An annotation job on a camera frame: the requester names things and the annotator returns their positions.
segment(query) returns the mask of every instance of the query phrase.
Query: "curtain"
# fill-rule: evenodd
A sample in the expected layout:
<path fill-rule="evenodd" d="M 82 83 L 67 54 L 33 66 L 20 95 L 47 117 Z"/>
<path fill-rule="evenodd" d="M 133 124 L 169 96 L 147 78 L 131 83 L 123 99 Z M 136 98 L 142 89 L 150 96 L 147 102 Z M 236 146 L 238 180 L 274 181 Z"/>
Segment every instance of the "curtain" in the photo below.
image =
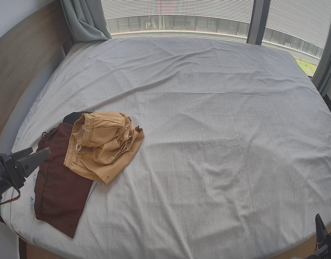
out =
<path fill-rule="evenodd" d="M 60 2 L 75 42 L 111 38 L 100 0 L 60 0 Z"/>
<path fill-rule="evenodd" d="M 319 93 L 324 97 L 331 84 L 331 25 L 323 55 L 312 79 Z"/>

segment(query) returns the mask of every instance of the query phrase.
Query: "bed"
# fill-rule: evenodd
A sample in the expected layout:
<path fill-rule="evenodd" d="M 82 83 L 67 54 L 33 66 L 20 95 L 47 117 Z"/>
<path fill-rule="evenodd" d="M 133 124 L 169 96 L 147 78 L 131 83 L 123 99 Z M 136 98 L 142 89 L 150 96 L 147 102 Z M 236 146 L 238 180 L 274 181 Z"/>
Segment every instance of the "bed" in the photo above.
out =
<path fill-rule="evenodd" d="M 33 245 L 65 258 L 270 258 L 308 243 L 317 213 L 331 223 L 331 114 L 287 52 L 197 38 L 75 44 L 13 151 L 35 150 L 73 111 L 126 113 L 145 139 L 94 187 L 73 239 L 35 218 L 31 175 L 2 218 Z"/>

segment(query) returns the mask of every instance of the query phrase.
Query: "green lawn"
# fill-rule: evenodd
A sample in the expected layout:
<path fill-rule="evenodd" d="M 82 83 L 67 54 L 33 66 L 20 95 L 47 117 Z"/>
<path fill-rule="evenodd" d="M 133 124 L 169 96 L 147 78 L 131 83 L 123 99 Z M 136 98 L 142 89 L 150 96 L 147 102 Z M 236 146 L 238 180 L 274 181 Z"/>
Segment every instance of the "green lawn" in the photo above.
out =
<path fill-rule="evenodd" d="M 308 76 L 313 76 L 313 74 L 315 73 L 317 67 L 311 63 L 305 62 L 303 60 L 300 59 L 295 59 L 298 63 L 298 65 L 302 68 L 302 70 L 308 75 Z"/>

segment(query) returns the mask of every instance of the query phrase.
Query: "bed sheet wrinkle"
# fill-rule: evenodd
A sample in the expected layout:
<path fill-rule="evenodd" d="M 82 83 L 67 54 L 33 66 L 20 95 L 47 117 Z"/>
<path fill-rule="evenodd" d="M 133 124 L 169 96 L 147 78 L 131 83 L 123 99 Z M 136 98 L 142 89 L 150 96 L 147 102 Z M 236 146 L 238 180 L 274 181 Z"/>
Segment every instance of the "bed sheet wrinkle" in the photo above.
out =
<path fill-rule="evenodd" d="M 124 112 L 145 139 L 94 188 L 73 240 L 34 220 L 27 179 L 2 215 L 32 244 L 82 259 L 269 258 L 312 236 L 317 213 L 331 221 L 331 115 L 286 52 L 194 38 L 82 43 L 44 92 L 14 149 L 35 148 L 73 111 Z"/>

